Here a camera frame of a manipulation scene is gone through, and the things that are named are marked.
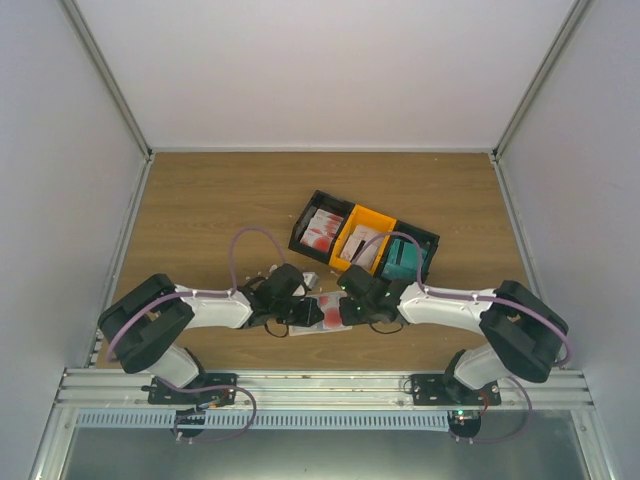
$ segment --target metal bracket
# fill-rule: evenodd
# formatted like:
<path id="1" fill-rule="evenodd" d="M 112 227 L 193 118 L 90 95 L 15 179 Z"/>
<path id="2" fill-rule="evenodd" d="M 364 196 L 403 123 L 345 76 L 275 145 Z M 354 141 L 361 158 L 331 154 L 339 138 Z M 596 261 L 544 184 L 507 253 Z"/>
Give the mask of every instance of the metal bracket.
<path id="1" fill-rule="evenodd" d="M 236 385 L 238 376 L 233 373 L 205 373 L 202 386 Z M 151 385 L 143 385 L 143 392 L 149 392 L 147 402 L 149 405 L 199 405 L 205 402 L 214 402 L 220 407 L 233 405 L 236 392 L 229 390 L 210 390 L 203 393 L 180 393 L 172 390 L 156 377 L 151 380 Z"/>
<path id="2" fill-rule="evenodd" d="M 485 400 L 480 394 L 466 396 L 460 403 L 455 402 L 447 393 L 442 373 L 411 375 L 410 380 L 414 405 L 458 405 L 462 407 L 482 407 L 484 405 Z M 486 395 L 489 406 L 498 406 L 502 403 L 498 382 L 488 383 L 480 391 Z"/>
<path id="3" fill-rule="evenodd" d="M 190 417 L 180 429 L 235 430 L 247 423 L 250 410 L 214 409 Z M 175 410 L 82 408 L 76 426 L 82 428 L 172 428 Z M 252 430 L 399 430 L 447 432 L 447 412 L 259 410 Z"/>

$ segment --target metal frame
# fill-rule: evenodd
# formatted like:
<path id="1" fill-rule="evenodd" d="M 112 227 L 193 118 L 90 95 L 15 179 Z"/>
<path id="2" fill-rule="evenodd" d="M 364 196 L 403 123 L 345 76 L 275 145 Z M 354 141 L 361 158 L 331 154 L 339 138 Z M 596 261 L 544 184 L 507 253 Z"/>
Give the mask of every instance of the metal frame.
<path id="1" fill-rule="evenodd" d="M 147 161 L 143 162 L 140 167 L 140 172 L 138 173 L 133 193 L 131 194 L 131 200 L 129 201 L 129 206 L 125 213 L 125 220 L 122 229 L 120 230 L 116 249 L 114 251 L 111 264 L 109 265 L 107 281 L 103 288 L 100 311 L 106 310 L 113 301 L 113 296 L 115 295 L 116 287 L 118 286 L 118 279 L 120 278 L 120 271 L 122 270 L 122 265 L 124 264 L 124 259 L 127 255 L 129 241 L 133 234 L 133 228 L 135 227 L 136 218 L 138 217 L 138 211 L 140 210 L 140 204 L 142 203 L 142 197 L 144 196 L 144 191 L 147 186 L 147 181 L 149 180 L 149 173 L 151 172 L 151 166 L 153 165 L 154 160 L 155 155 L 151 155 L 151 157 Z M 87 359 L 84 364 L 85 368 L 92 367 L 98 360 L 98 353 L 100 352 L 101 346 L 102 333 L 96 325 L 96 331 L 90 339 L 90 344 L 86 349 Z"/>
<path id="2" fill-rule="evenodd" d="M 571 416 L 589 476 L 593 479 L 619 479 L 609 442 L 596 410 L 572 411 Z"/>
<path id="3" fill-rule="evenodd" d="M 527 240 L 527 237 L 525 235 L 524 227 L 520 219 L 520 214 L 518 213 L 515 202 L 513 200 L 513 196 L 511 195 L 509 181 L 507 180 L 507 177 L 502 170 L 500 162 L 497 161 L 494 154 L 489 154 L 489 160 L 493 165 L 493 169 L 496 173 L 496 178 L 498 179 L 500 193 L 502 193 L 502 200 L 504 201 L 504 206 L 507 209 L 509 222 L 511 223 L 513 235 L 515 236 L 516 244 L 518 245 L 520 258 L 522 259 L 522 265 L 524 266 L 524 271 L 529 282 L 529 289 L 535 295 L 544 300 L 545 293 L 543 291 L 542 284 L 538 279 L 538 270 L 535 265 L 535 260 L 530 253 L 531 248 L 529 247 L 529 241 Z"/>
<path id="4" fill-rule="evenodd" d="M 318 415 L 341 418 L 409 418 L 433 417 L 457 406 L 414 406 L 405 391 L 409 375 L 417 372 L 397 371 L 296 371 L 243 370 L 238 373 L 238 385 L 249 389 L 266 415 L 286 415 L 292 410 L 304 412 L 310 418 Z M 122 370 L 70 369 L 63 374 L 51 418 L 38 451 L 31 479 L 58 479 L 72 447 L 73 434 L 80 418 L 83 425 L 88 413 L 119 413 L 140 417 L 135 412 L 157 413 L 162 410 L 174 414 L 178 406 L 150 406 L 147 393 L 140 390 L 151 382 L 146 373 L 129 375 Z M 493 410 L 526 410 L 527 404 L 515 385 L 508 380 L 498 382 L 502 405 Z M 584 376 L 579 371 L 554 370 L 543 384 L 523 382 L 536 410 L 569 410 L 574 415 L 576 432 L 580 438 L 585 461 L 594 479 L 615 479 L 608 452 L 597 436 L 598 421 Z M 242 414 L 250 409 L 250 402 L 237 392 L 236 403 L 225 407 L 231 413 Z M 112 416 L 113 422 L 123 417 Z M 109 427 L 111 420 L 103 420 Z M 271 425 L 270 428 L 288 428 Z M 333 428 L 347 428 L 336 424 Z M 591 458 L 593 452 L 602 452 Z"/>
<path id="5" fill-rule="evenodd" d="M 322 146 L 322 145 L 267 145 L 226 147 L 154 147 L 154 153 L 263 153 L 263 152 L 322 152 L 322 153 L 490 153 L 487 147 L 367 147 L 367 146 Z"/>
<path id="6" fill-rule="evenodd" d="M 140 125 L 138 125 L 138 122 L 133 116 L 129 105 L 124 98 L 120 87 L 118 86 L 118 82 L 116 82 L 116 79 L 113 76 L 109 65 L 107 64 L 107 61 L 100 51 L 100 47 L 98 47 L 95 38 L 91 34 L 91 30 L 89 29 L 89 26 L 87 25 L 87 22 L 85 21 L 80 8 L 78 7 L 75 0 L 58 1 L 60 3 L 60 6 L 66 13 L 71 27 L 76 32 L 80 43 L 82 43 L 82 46 L 87 51 L 91 63 L 93 63 L 93 65 L 96 67 L 100 79 L 104 82 L 107 90 L 111 94 L 111 98 L 113 99 L 118 111 L 127 124 L 127 127 L 129 127 L 131 135 L 138 144 L 138 147 L 144 154 L 145 158 L 149 159 L 152 153 L 151 147 L 149 147 L 149 144 L 145 140 L 144 135 L 142 134 L 142 130 L 140 129 Z"/>
<path id="7" fill-rule="evenodd" d="M 547 53 L 545 54 L 542 60 L 542 63 L 540 63 L 538 70 L 536 71 L 535 75 L 533 76 L 533 79 L 531 80 L 531 83 L 529 83 L 529 86 L 527 87 L 527 90 L 525 91 L 524 96 L 522 97 L 522 100 L 520 100 L 520 103 L 518 104 L 516 111 L 511 116 L 511 119 L 507 124 L 507 128 L 505 129 L 504 133 L 500 137 L 500 140 L 498 140 L 498 143 L 494 150 L 494 154 L 498 161 L 500 161 L 502 154 L 504 153 L 507 146 L 509 145 L 509 142 L 513 138 L 516 130 L 518 129 L 518 126 L 520 125 L 520 122 L 522 121 L 527 111 L 529 110 L 529 107 L 537 97 L 544 82 L 549 77 L 551 70 L 553 70 L 553 67 L 558 62 L 558 59 L 560 58 L 562 53 L 565 51 L 567 45 L 569 44 L 569 41 L 571 40 L 574 32 L 576 31 L 576 28 L 578 27 L 578 25 L 580 25 L 580 22 L 582 21 L 585 14 L 587 13 L 587 10 L 591 5 L 591 3 L 592 3 L 592 0 L 575 0 L 573 2 L 573 5 L 569 9 L 569 12 L 565 17 L 564 22 L 562 22 L 560 30 L 558 31 L 555 38 L 553 39 L 553 42 L 551 42 L 551 46 L 547 50 Z"/>

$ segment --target small item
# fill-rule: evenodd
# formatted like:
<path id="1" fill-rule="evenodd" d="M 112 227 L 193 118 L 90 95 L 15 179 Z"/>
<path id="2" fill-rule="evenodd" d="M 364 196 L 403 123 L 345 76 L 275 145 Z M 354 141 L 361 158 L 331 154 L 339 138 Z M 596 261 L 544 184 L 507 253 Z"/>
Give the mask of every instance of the small item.
<path id="1" fill-rule="evenodd" d="M 347 239 L 347 242 L 342 249 L 342 253 L 340 253 L 340 258 L 351 262 L 353 257 L 355 257 L 360 252 L 362 247 L 364 247 L 365 243 L 379 233 L 380 232 L 372 228 L 365 227 L 364 225 L 358 225 L 351 236 L 349 236 L 349 238 Z M 360 258 L 358 258 L 356 265 L 359 265 L 365 269 L 371 268 L 371 265 L 373 265 L 373 262 L 378 255 L 378 250 L 380 249 L 382 241 L 383 239 L 380 238 L 370 246 L 368 246 L 367 250 L 360 255 Z"/>
<path id="2" fill-rule="evenodd" d="M 427 252 L 421 248 L 420 253 L 422 255 L 421 265 L 423 265 L 427 258 Z M 416 276 L 416 264 L 415 247 L 410 242 L 394 238 L 389 247 L 389 255 L 384 264 L 382 276 L 387 280 L 412 280 Z"/>
<path id="3" fill-rule="evenodd" d="M 313 290 L 313 288 L 320 280 L 320 277 L 317 273 L 314 272 L 303 272 L 302 278 L 304 278 L 304 284 L 307 286 L 309 290 Z M 301 285 L 299 286 L 295 292 L 293 292 L 294 297 L 302 297 L 306 293 L 305 288 Z"/>
<path id="4" fill-rule="evenodd" d="M 336 215 L 335 213 L 329 213 L 326 210 L 322 210 L 321 208 L 319 208 L 316 211 L 314 217 L 324 217 L 338 223 L 342 223 L 342 220 L 344 220 L 344 218 L 341 217 L 340 215 Z"/>
<path id="5" fill-rule="evenodd" d="M 311 220 L 309 220 L 300 243 L 320 252 L 328 253 L 342 220 L 343 218 L 339 215 L 330 214 L 324 210 L 316 210 Z"/>
<path id="6" fill-rule="evenodd" d="M 344 292 L 332 292 L 324 295 L 313 295 L 310 298 L 318 299 L 318 306 L 324 314 L 324 320 L 316 323 L 312 327 L 289 327 L 289 335 L 310 335 L 313 333 L 329 333 L 351 330 L 350 326 L 345 326 L 340 316 L 340 299 L 346 297 Z"/>
<path id="7" fill-rule="evenodd" d="M 300 243 L 315 248 L 321 252 L 327 253 L 331 247 L 331 238 L 327 235 L 307 230 L 302 235 Z"/>

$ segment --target red object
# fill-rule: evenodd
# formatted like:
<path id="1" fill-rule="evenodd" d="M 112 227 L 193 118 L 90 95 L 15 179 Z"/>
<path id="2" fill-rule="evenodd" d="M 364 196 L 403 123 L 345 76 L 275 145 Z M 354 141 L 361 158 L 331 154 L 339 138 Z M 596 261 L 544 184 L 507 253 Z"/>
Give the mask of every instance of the red object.
<path id="1" fill-rule="evenodd" d="M 484 410 L 482 410 L 480 412 L 480 416 L 484 415 L 484 413 L 487 411 L 487 409 L 489 408 L 489 397 L 487 396 L 486 393 L 484 393 L 482 390 L 478 390 L 478 393 L 480 394 L 480 396 L 482 397 L 482 402 L 484 403 Z"/>
<path id="2" fill-rule="evenodd" d="M 324 312 L 324 326 L 326 328 L 338 328 L 342 326 L 342 317 L 340 310 L 337 308 L 329 308 Z"/>
<path id="3" fill-rule="evenodd" d="M 316 250 L 327 253 L 329 251 L 329 247 L 331 247 L 331 240 L 329 240 L 328 237 L 318 237 L 311 246 Z"/>

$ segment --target glass panel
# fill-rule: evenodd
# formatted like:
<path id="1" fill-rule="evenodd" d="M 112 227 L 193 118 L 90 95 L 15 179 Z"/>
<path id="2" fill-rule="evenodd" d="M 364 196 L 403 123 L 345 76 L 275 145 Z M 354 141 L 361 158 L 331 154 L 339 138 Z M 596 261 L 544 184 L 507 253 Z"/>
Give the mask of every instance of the glass panel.
<path id="1" fill-rule="evenodd" d="M 487 415 L 484 438 L 517 429 L 522 412 Z M 78 429 L 66 480 L 589 478 L 568 412 L 536 412 L 530 429 L 496 445 L 446 433 L 254 430 L 219 444 L 177 445 L 169 430 Z M 202 435 L 213 436 L 208 431 Z"/>

